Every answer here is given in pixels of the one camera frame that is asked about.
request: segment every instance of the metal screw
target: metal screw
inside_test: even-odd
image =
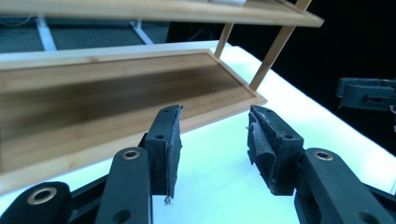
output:
[[[56,192],[56,188],[53,187],[37,189],[27,198],[27,202],[31,205],[46,203],[55,196]]]
[[[123,157],[125,160],[133,160],[133,159],[138,158],[139,155],[140,155],[139,151],[136,151],[136,150],[129,150],[129,151],[126,151],[126,152],[122,155],[122,157]]]
[[[321,159],[324,161],[332,161],[332,159],[334,159],[334,156],[332,154],[329,154],[324,151],[316,151],[316,152],[314,152],[314,154],[318,159]]]

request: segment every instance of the bamboo shelf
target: bamboo shelf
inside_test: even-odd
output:
[[[215,53],[165,44],[0,55],[0,194],[136,146],[168,105],[184,105],[186,132],[265,103],[256,90],[294,28],[323,23],[309,3],[0,0],[3,15],[225,23]],[[283,26],[249,84],[219,59],[235,23]]]
[[[323,20],[287,1],[0,0],[0,14],[111,20],[200,21],[319,27]]]

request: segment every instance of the bamboo tray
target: bamboo tray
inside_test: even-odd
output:
[[[186,132],[265,102],[208,49],[19,65],[0,69],[0,194],[137,146],[162,107]]]

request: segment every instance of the wood grain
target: wood grain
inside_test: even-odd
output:
[[[0,14],[112,20],[200,21],[319,27],[323,20],[276,0],[244,5],[181,0],[0,0]]]
[[[0,71],[9,69],[49,67],[80,63],[100,63],[108,61],[144,58],[152,53],[215,48],[218,40],[156,45],[137,45],[98,49],[67,49],[58,51],[19,52],[0,54]]]
[[[117,62],[113,62],[112,57],[92,61],[81,58],[81,64],[65,65],[62,69],[58,66],[47,66],[3,70],[0,71],[0,92],[32,91],[83,82],[141,76],[152,72],[160,73],[207,66],[207,61],[201,60],[200,57],[196,58],[195,53],[196,51],[193,50],[153,52],[131,56],[130,58],[134,60]],[[167,58],[170,54],[177,56]]]
[[[107,62],[106,67],[117,71],[124,64],[127,74],[138,71],[141,75],[136,72],[100,81],[0,93],[0,194],[137,145],[165,106],[184,105],[181,127],[186,132],[265,102],[212,53],[198,51],[186,57],[194,63],[178,54],[145,59],[158,66],[175,61],[185,64],[176,70],[160,71],[141,59],[114,61]],[[92,70],[101,76],[107,70],[100,64],[63,65],[58,70],[62,73],[76,66],[83,68],[82,76]],[[11,181],[12,176],[29,174],[29,170],[36,175]]]

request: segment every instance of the white table surface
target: white table surface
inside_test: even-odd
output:
[[[261,63],[243,49],[230,46],[221,59],[247,82]],[[304,148],[329,149],[362,182],[395,193],[396,158],[384,148],[273,71],[258,92],[268,99],[265,106],[304,138]],[[298,223],[293,197],[272,195],[256,166],[250,165],[247,126],[245,111],[181,135],[176,196],[170,205],[164,205],[163,196],[153,197],[154,223]],[[111,160],[102,161],[49,181],[65,182],[74,190],[106,175],[110,165]],[[0,196],[0,214],[23,190]]]

